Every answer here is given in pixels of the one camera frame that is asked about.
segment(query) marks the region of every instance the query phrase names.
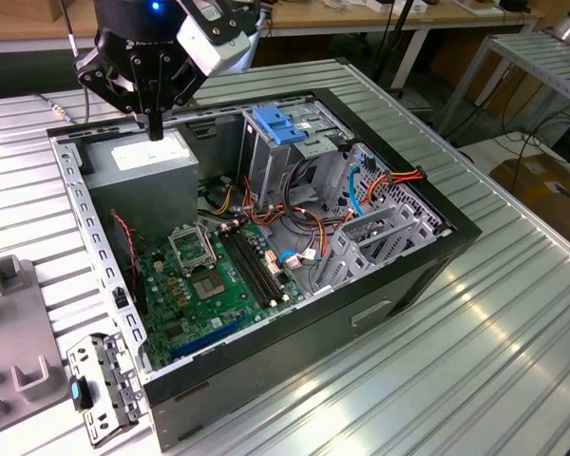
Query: motherboard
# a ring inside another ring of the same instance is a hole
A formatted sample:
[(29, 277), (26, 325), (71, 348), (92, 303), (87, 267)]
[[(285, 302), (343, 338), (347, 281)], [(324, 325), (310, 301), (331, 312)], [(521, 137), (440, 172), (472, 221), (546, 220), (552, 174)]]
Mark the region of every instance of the motherboard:
[(304, 299), (291, 273), (271, 261), (273, 250), (254, 224), (190, 234), (175, 232), (138, 256), (145, 294), (140, 314), (155, 369)]

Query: green motherboard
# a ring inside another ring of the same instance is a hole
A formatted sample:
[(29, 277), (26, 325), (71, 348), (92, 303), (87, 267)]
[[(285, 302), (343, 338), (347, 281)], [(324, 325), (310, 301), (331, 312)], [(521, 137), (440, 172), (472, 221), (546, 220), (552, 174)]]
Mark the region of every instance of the green motherboard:
[[(240, 228), (240, 233), (255, 246), (262, 267), (268, 271), (269, 265), (261, 253), (270, 250), (270, 246), (257, 226), (247, 224)], [(138, 257), (146, 303), (140, 314), (147, 333), (146, 353), (155, 369), (170, 364), (174, 353), (182, 348), (200, 349), (206, 339), (212, 338), (213, 343), (304, 298), (293, 276), (283, 270), (273, 281), (286, 299), (274, 307), (260, 305), (252, 293), (253, 287), (245, 282), (222, 245), (219, 233), (207, 233), (207, 239), (216, 256), (211, 268), (201, 266), (188, 274), (181, 269), (181, 259), (190, 260), (204, 252), (198, 239), (177, 244), (180, 258), (169, 242)]]

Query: blue plastic latch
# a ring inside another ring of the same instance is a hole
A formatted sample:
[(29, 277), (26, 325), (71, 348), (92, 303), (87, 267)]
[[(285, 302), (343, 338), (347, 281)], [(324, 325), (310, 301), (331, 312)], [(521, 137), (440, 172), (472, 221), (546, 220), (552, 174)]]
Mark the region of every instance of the blue plastic latch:
[(80, 391), (78, 390), (78, 383), (72, 383), (72, 399), (78, 399)]
[(306, 139), (306, 134), (295, 128), (278, 107), (256, 107), (254, 117), (278, 145), (297, 143)]

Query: slotted aluminum table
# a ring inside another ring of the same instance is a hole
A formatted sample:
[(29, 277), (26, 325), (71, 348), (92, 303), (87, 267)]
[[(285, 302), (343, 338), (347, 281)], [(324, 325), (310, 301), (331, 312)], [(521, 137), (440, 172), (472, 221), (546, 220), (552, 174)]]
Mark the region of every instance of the slotted aluminum table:
[[(200, 105), (330, 87), (483, 230), (412, 308), (169, 454), (563, 454), (570, 447), (570, 244), (352, 66), (259, 68), (208, 81)], [(79, 91), (50, 94), (75, 118)], [(93, 120), (118, 115), (91, 96)], [(33, 97), (0, 100), (0, 255), (34, 261), (62, 355), (114, 326)], [(0, 433), (0, 454), (148, 455), (147, 416), (90, 449), (69, 401)]]
[[(558, 93), (570, 100), (570, 45), (567, 45), (548, 33), (518, 33), (512, 35), (493, 35), (485, 37), (475, 57), (466, 69), (465, 75), (456, 86), (447, 102), (438, 131), (444, 133), (458, 104), (466, 95), (468, 88), (482, 67), (490, 52), (503, 57), (494, 75), (485, 85), (484, 91), (477, 99), (480, 104), (494, 89), (510, 65), (517, 66), (525, 72), (541, 80), (553, 89), (552, 95)], [(548, 113), (554, 97), (547, 97), (537, 109), (539, 118)]]

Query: white label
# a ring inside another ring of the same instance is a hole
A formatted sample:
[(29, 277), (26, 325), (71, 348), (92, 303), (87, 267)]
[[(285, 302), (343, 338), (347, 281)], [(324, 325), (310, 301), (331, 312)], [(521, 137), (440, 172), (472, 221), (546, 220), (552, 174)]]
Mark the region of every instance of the white label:
[(168, 136), (161, 141), (119, 145), (112, 150), (112, 157), (118, 169), (125, 171), (167, 160), (184, 159), (190, 157), (190, 151), (175, 138)]
[(315, 255), (316, 255), (315, 249), (306, 249), (302, 254), (302, 256), (305, 257), (306, 259), (314, 259)]
[(565, 187), (563, 185), (561, 185), (560, 182), (557, 182), (556, 180), (550, 181), (550, 182), (545, 182), (544, 184), (553, 193), (561, 193), (561, 191), (558, 187), (562, 188), (565, 191)]
[(194, 3), (200, 10), (200, 13), (205, 16), (205, 19), (208, 21), (215, 21), (221, 17), (219, 10), (211, 3), (205, 2), (203, 0), (194, 0)]

